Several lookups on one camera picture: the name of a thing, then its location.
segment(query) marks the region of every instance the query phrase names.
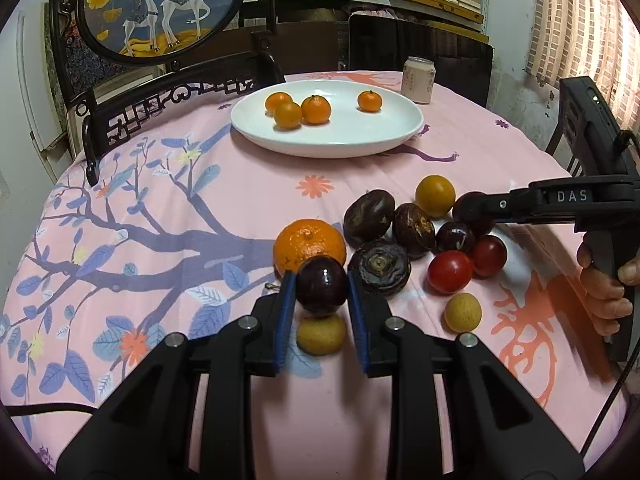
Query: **curtain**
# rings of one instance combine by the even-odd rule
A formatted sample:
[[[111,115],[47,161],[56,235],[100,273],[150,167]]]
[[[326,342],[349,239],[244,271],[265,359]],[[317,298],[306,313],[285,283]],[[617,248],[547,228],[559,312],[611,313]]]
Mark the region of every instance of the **curtain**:
[[[620,0],[536,0],[527,72],[556,88],[590,76],[620,127],[638,133],[640,34]]]

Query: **floral tablecloth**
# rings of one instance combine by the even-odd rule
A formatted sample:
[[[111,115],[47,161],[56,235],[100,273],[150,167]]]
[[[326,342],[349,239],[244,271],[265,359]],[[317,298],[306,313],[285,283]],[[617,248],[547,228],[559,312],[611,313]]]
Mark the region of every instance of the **floral tablecloth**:
[[[301,77],[398,90],[401,74]],[[248,313],[274,280],[272,243],[286,224],[321,218],[339,227],[367,190],[386,189],[399,204],[414,198],[428,174],[446,176],[459,195],[567,175],[515,127],[438,85],[412,140],[349,160],[293,158],[255,146],[231,127],[234,102],[206,94],[169,107],[106,155],[93,189],[82,155],[62,176],[0,318],[2,402],[100,405],[166,333],[206,336]],[[483,307],[476,333],[579,448],[613,384],[582,306],[575,263],[581,236],[571,226],[500,226],[494,234],[509,259],[498,276],[466,289]],[[441,323],[447,298],[422,286],[429,261],[414,262],[390,304],[426,333],[452,338]],[[252,398],[259,478],[384,478],[390,381],[366,380],[350,341],[326,358],[311,358],[292,341],[286,371],[252,380]],[[612,441],[625,407],[620,396],[588,463]],[[15,423],[54,468],[87,417],[56,413]],[[450,453],[445,464],[450,468]]]

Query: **white deer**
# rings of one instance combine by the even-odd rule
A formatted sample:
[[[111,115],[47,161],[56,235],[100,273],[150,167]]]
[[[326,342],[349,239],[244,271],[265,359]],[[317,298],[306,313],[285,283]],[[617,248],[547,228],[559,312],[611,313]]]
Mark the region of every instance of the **white deer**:
[[[142,0],[138,0],[138,6],[142,3]],[[151,43],[151,49],[158,52],[158,42],[156,41],[156,22],[158,21],[158,6],[153,0],[145,0],[146,3],[146,16],[143,20],[138,22],[137,20],[125,20],[122,26],[124,27],[124,44],[127,47],[127,52],[133,57],[133,49],[129,44],[129,38],[131,33],[139,27],[149,28],[149,41]]]
[[[166,36],[166,40],[169,48],[180,43],[178,38],[175,37],[174,32],[171,30],[171,16],[174,13],[175,9],[178,10],[191,10],[193,11],[194,20],[187,20],[187,23],[195,23],[198,31],[198,39],[201,36],[200,33],[200,20],[204,20],[211,9],[204,2],[204,0],[186,0],[183,3],[174,2],[173,0],[163,0],[162,4],[162,28],[164,29],[164,35]],[[205,13],[201,16],[200,10],[204,9]]]

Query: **can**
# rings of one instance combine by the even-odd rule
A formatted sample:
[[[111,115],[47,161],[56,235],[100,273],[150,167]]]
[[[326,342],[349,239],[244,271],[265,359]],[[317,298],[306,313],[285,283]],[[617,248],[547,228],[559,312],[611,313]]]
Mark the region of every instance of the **can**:
[[[428,105],[435,81],[436,67],[433,61],[411,56],[404,63],[400,93],[414,103]]]

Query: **finger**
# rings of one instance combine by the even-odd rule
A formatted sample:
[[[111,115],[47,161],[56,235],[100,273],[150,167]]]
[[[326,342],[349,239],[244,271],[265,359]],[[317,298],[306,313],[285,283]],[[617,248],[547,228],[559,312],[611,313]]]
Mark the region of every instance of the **finger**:
[[[618,277],[625,285],[640,285],[640,256],[620,267]]]
[[[593,327],[600,335],[615,334],[620,330],[620,323],[617,321],[610,321],[608,319],[600,319],[599,317],[591,317],[593,321]]]
[[[591,265],[591,251],[589,247],[584,242],[580,244],[578,247],[578,254],[576,255],[576,259],[581,267],[585,269]]]
[[[587,296],[586,307],[595,317],[601,319],[618,319],[629,316],[633,312],[633,306],[629,300],[598,300],[593,296]]]
[[[598,300],[618,300],[625,295],[625,288],[618,280],[593,266],[582,270],[580,282],[586,291]]]

